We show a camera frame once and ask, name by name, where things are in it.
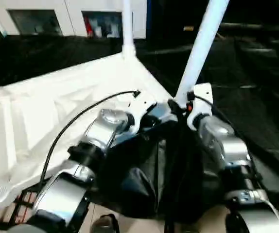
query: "white metal pole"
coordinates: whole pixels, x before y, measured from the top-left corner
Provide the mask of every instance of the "white metal pole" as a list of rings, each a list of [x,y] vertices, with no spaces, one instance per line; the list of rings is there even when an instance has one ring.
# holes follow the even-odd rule
[[[186,105],[187,93],[192,91],[193,86],[197,82],[228,3],[229,0],[209,0],[183,78],[175,96],[176,101],[181,106]]]
[[[123,28],[122,53],[125,57],[128,55],[134,56],[136,50],[133,42],[133,20],[132,20],[131,0],[123,0],[122,28]]]

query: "window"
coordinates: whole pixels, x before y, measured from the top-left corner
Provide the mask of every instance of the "window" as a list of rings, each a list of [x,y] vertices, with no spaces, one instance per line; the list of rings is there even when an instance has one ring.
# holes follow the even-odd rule
[[[119,12],[83,11],[83,19],[89,37],[122,36],[122,15]]]
[[[8,10],[20,34],[62,35],[54,10]]]

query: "red object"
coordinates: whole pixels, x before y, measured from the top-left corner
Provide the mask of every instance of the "red object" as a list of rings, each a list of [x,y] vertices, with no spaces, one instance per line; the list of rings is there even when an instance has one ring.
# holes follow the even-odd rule
[[[28,197],[28,203],[31,201],[31,197],[32,197],[32,193],[29,194],[29,197]],[[28,207],[25,207],[25,212],[24,212],[24,215],[23,215],[23,219],[19,222],[19,223],[23,223],[24,220],[25,220],[25,217],[26,217],[26,213],[27,213],[27,208]]]
[[[192,105],[191,104],[187,104],[187,110],[188,110],[188,112],[192,111]]]
[[[92,27],[91,27],[91,24],[89,22],[88,17],[84,17],[84,20],[85,20],[87,35],[88,36],[93,36],[93,30],[92,30]]]

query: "white frame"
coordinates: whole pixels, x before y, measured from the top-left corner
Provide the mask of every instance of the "white frame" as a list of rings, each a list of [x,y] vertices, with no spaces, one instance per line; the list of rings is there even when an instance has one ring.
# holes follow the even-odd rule
[[[0,23],[7,34],[18,35],[8,10],[54,10],[63,35],[74,35],[64,0],[0,0]]]
[[[171,110],[168,107],[167,101],[173,97],[136,57],[132,39],[132,13],[130,1],[131,0],[123,0],[122,53],[0,87],[0,207],[10,205],[23,189],[39,181],[47,151],[58,132],[60,132],[62,127],[68,123],[70,119],[81,112],[83,108],[101,100],[103,97],[120,91],[140,90],[141,94],[145,93],[144,97],[154,99],[154,102],[158,103],[153,111],[155,111],[159,119],[166,121],[171,117]],[[183,96],[184,91],[186,91],[186,89],[193,89],[192,83],[195,83],[198,78],[198,73],[191,72],[189,67],[195,63],[199,69],[202,68],[205,59],[197,60],[196,58],[206,57],[209,52],[219,23],[225,13],[228,1],[229,0],[209,1],[207,11],[200,26],[203,31],[198,33],[194,45],[202,48],[205,54],[200,54],[200,49],[192,49],[184,77],[180,84],[184,89],[179,89],[176,95],[176,98],[181,101],[185,98]],[[206,36],[210,37],[210,39],[201,43],[199,38],[205,38]],[[90,87],[89,93],[87,90],[83,90],[85,87]],[[84,91],[84,100],[82,100],[82,104],[73,106],[72,101],[65,101],[63,97],[75,93],[76,91],[78,91],[81,98],[82,91]],[[56,113],[52,113],[52,110],[54,110],[52,105],[50,105],[52,101],[48,101],[55,100],[55,97],[62,97],[59,103],[63,105],[63,109],[65,110],[65,115],[57,123],[52,120],[55,118],[52,116],[57,115]],[[114,105],[110,105],[110,108],[117,107],[120,101],[124,103],[121,107],[128,106],[126,103],[133,101],[133,99],[129,99],[130,97],[131,96],[129,96],[128,99],[114,100],[115,103],[113,103]],[[43,109],[43,103],[49,105],[47,109]],[[48,127],[44,124],[35,123],[35,119],[39,121],[39,112],[30,114],[30,107],[33,107],[32,104],[37,107],[40,106],[42,108],[40,111],[49,115],[45,116],[48,121],[43,121],[51,124],[49,132],[43,133],[39,131],[43,128],[47,130]],[[60,165],[64,159],[69,157],[67,149],[70,145],[74,145],[74,143],[78,141],[78,138],[83,133],[82,130],[95,119],[94,114],[93,112],[86,113],[86,119],[81,121],[80,124],[77,125],[77,128],[73,128],[72,132],[69,133],[71,138],[68,136],[64,138],[62,144],[62,140],[59,142],[60,148],[55,148],[52,154],[47,177],[63,169]],[[40,141],[30,146],[31,148],[26,147],[26,144],[22,145],[26,140],[29,140],[28,136],[25,137],[25,126],[28,126],[29,135],[31,136],[34,136],[37,132],[42,134],[40,135],[42,136]],[[28,157],[17,160],[19,154],[21,156],[28,155]]]
[[[87,36],[82,11],[122,12],[122,0],[66,0],[74,33]],[[147,0],[132,0],[133,37],[146,37]]]

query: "white cabinet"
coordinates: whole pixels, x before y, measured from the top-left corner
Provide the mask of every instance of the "white cabinet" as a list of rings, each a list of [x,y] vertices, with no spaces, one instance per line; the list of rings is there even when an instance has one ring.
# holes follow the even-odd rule
[[[134,38],[146,37],[147,0],[130,0]],[[0,0],[7,34],[122,36],[122,0]]]
[[[42,33],[46,29],[74,35],[64,0],[0,0],[0,23],[8,34],[14,35]]]
[[[133,15],[133,36],[146,37],[147,0],[130,0]],[[75,35],[87,36],[87,24],[84,14],[121,13],[122,0],[66,0]]]

